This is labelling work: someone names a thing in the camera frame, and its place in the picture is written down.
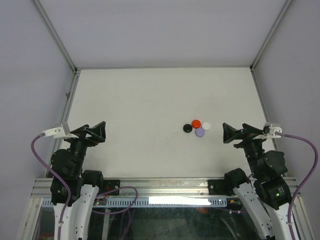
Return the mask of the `black charging case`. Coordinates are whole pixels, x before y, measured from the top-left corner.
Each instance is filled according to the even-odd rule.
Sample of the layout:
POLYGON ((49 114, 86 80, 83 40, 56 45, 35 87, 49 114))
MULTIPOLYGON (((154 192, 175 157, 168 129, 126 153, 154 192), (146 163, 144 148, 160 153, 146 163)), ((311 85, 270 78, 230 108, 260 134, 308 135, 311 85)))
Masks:
POLYGON ((193 126, 191 125, 191 124, 185 124, 184 126, 183 126, 183 131, 185 132, 185 133, 190 133, 190 132, 192 132, 193 131, 193 126))

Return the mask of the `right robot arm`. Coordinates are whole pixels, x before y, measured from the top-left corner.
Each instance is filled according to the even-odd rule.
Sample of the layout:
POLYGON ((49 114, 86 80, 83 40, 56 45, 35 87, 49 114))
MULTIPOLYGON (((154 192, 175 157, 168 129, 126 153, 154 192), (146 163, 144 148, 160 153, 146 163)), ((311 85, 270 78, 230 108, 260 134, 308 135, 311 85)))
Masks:
POLYGON ((241 129, 235 129, 225 122, 222 128, 223 143, 239 141, 234 147, 244 150, 255 179, 251 182, 241 168, 236 168, 224 175, 225 191, 236 194, 242 201, 261 239, 297 240, 299 235, 292 216, 294 198, 283 178, 288 171, 284 153, 263 149, 267 139, 280 138, 282 128, 266 123, 263 129, 258 129, 244 123, 241 129))

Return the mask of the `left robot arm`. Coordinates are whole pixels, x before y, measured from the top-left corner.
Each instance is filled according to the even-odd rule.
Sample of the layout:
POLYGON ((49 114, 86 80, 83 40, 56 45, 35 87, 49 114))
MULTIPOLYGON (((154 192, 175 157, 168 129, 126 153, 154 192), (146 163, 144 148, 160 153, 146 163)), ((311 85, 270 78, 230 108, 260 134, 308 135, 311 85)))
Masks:
POLYGON ((69 143, 51 156, 54 171, 50 186, 51 202, 55 214, 54 238, 56 240, 86 240, 93 203, 103 192, 105 182, 99 170, 84 170, 83 163, 88 148, 106 140, 106 123, 90 127, 85 124, 73 131, 67 124, 58 127, 54 138, 69 143))

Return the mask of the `lilac charging case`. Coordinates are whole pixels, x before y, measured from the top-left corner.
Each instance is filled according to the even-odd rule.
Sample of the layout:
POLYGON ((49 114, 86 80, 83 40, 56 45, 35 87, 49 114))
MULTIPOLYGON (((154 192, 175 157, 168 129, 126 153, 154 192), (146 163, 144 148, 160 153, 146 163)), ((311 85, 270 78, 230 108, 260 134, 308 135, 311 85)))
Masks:
POLYGON ((199 127, 195 130, 195 135, 199 138, 203 137, 205 134, 206 131, 202 127, 199 127))

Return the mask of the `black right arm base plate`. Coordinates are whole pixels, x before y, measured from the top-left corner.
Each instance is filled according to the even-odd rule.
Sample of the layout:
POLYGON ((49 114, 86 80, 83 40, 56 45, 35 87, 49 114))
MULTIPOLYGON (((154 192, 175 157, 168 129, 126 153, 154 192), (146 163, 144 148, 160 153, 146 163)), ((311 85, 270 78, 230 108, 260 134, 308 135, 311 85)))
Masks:
POLYGON ((208 194, 210 196, 232 196, 233 192, 230 183, 225 179, 209 179, 207 181, 208 194))

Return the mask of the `white charging case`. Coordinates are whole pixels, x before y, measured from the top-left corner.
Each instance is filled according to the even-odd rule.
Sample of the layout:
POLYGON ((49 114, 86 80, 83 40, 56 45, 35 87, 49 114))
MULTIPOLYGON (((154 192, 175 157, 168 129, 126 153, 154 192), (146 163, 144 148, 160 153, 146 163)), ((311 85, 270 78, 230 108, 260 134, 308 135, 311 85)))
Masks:
POLYGON ((211 124, 209 122, 203 122, 201 124, 201 127, 203 128, 204 131, 209 131, 211 129, 211 124))

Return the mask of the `orange charging case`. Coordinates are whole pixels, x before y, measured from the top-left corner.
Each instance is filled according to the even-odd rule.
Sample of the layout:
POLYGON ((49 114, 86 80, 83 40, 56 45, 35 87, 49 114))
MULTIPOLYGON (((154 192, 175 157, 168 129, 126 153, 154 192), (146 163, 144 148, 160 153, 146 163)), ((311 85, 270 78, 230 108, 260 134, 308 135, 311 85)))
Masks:
POLYGON ((202 123, 200 120, 198 119, 194 119, 192 122, 191 122, 191 126, 194 128, 194 129, 198 129, 202 126, 202 123))

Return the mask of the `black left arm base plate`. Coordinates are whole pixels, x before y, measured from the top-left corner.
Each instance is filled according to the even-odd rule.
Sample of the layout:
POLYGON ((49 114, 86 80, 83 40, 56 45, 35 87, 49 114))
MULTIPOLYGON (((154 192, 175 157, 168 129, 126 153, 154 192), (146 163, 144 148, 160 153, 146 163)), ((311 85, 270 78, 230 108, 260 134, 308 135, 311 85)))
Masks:
POLYGON ((120 191, 118 188, 121 186, 121 181, 119 179, 104 179, 101 189, 101 194, 103 197, 108 196, 119 196, 120 191))

